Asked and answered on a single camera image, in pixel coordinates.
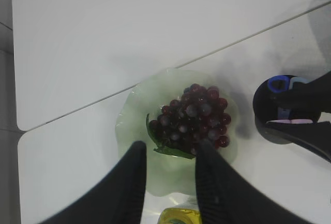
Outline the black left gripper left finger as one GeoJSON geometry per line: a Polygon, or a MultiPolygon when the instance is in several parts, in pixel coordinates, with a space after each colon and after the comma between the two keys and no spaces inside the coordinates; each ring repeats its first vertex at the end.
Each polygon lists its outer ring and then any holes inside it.
{"type": "Polygon", "coordinates": [[[146,145],[135,141],[97,185],[43,223],[140,223],[146,172],[146,145]]]}

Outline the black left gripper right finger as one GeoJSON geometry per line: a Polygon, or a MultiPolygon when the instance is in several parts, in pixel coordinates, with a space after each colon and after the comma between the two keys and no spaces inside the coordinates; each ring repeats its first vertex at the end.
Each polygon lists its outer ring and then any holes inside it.
{"type": "Polygon", "coordinates": [[[307,223],[249,184],[208,140],[197,146],[195,187],[202,223],[307,223]]]}

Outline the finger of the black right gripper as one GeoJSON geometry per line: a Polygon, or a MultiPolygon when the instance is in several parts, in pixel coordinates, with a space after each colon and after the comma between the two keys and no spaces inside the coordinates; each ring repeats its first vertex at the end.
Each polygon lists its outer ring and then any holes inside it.
{"type": "Polygon", "coordinates": [[[286,109],[330,113],[330,72],[299,88],[276,93],[275,104],[286,109]]]}
{"type": "Polygon", "coordinates": [[[330,162],[330,122],[286,124],[269,122],[265,130],[275,138],[299,145],[330,162]]]}

